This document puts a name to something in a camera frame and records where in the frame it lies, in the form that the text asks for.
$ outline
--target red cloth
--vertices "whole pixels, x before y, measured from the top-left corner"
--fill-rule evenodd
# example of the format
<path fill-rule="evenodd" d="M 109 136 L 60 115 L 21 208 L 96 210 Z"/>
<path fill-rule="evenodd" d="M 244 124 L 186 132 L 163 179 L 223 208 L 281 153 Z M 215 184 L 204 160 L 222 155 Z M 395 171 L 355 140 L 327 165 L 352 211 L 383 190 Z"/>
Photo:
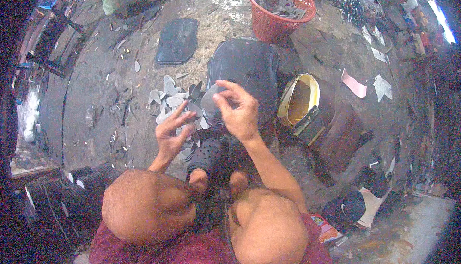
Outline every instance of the red cloth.
<path fill-rule="evenodd" d="M 302 215 L 310 243 L 301 263 L 330 264 L 332 260 L 319 242 L 320 227 Z M 218 229 L 205 234 L 183 233 L 159 252 L 147 247 L 124 243 L 115 237 L 104 222 L 99 226 L 89 254 L 90 264 L 232 264 L 231 252 Z"/>

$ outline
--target crocs shoe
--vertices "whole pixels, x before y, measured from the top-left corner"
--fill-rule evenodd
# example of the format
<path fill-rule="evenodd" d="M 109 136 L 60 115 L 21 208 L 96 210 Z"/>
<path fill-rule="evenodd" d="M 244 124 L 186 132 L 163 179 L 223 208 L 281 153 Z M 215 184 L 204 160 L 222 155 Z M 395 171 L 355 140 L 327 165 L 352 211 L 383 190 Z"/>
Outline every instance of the crocs shoe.
<path fill-rule="evenodd" d="M 203 169 L 208 175 L 208 185 L 215 183 L 218 175 L 226 172 L 228 167 L 228 144 L 217 139 L 206 139 L 197 148 L 186 169 L 186 182 L 194 169 Z"/>

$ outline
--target red plastic basket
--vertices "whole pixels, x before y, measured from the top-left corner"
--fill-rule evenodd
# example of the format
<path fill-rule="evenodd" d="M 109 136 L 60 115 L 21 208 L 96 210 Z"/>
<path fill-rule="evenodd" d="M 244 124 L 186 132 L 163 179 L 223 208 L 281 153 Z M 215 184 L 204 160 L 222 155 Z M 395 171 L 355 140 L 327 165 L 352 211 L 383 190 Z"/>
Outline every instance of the red plastic basket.
<path fill-rule="evenodd" d="M 296 7 L 307 10 L 302 19 L 286 19 L 274 15 L 261 7 L 256 0 L 250 1 L 253 31 L 264 42 L 279 42 L 299 28 L 301 24 L 312 20 L 316 13 L 313 0 L 293 0 Z"/>

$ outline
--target yellow container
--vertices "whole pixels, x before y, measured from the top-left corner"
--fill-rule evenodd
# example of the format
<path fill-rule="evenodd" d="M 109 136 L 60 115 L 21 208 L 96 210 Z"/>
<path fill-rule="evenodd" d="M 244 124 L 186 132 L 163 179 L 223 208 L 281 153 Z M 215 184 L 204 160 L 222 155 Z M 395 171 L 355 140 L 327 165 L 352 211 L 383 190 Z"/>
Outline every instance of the yellow container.
<path fill-rule="evenodd" d="M 309 74 L 299 75 L 287 83 L 277 116 L 284 126 L 292 127 L 319 101 L 319 83 Z"/>

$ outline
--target paper scrap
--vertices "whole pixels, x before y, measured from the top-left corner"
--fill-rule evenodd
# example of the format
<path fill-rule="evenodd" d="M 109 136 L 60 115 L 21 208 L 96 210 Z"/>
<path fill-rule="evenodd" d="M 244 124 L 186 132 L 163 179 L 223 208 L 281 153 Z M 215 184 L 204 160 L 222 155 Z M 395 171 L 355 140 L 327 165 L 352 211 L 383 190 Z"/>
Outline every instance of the paper scrap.
<path fill-rule="evenodd" d="M 386 46 L 386 44 L 384 43 L 383 34 L 381 34 L 381 32 L 378 30 L 377 26 L 375 26 L 374 29 L 373 29 L 373 35 L 377 39 L 379 39 L 379 42 L 381 43 L 381 45 Z"/>
<path fill-rule="evenodd" d="M 341 76 L 341 81 L 346 84 L 347 87 L 359 98 L 366 96 L 366 86 L 360 84 L 356 79 L 349 76 L 346 72 L 346 68 L 343 70 L 343 75 Z"/>
<path fill-rule="evenodd" d="M 376 89 L 377 101 L 380 102 L 384 95 L 392 100 L 392 86 L 384 80 L 381 75 L 375 77 L 375 82 L 373 83 Z"/>
<path fill-rule="evenodd" d="M 389 173 L 392 173 L 394 171 L 394 167 L 395 167 L 395 157 L 392 158 L 389 169 L 387 169 L 386 174 L 384 175 L 386 178 L 387 178 L 387 175 L 389 175 Z"/>
<path fill-rule="evenodd" d="M 372 35 L 370 35 L 370 33 L 368 32 L 368 30 L 366 29 L 366 26 L 363 26 L 362 27 L 362 34 L 363 36 L 365 37 L 366 41 L 369 42 L 370 44 L 372 43 Z"/>
<path fill-rule="evenodd" d="M 381 53 L 380 51 L 376 50 L 373 47 L 372 47 L 372 51 L 373 51 L 373 56 L 375 56 L 376 59 L 383 61 L 384 63 L 387 64 L 386 56 L 383 53 Z"/>

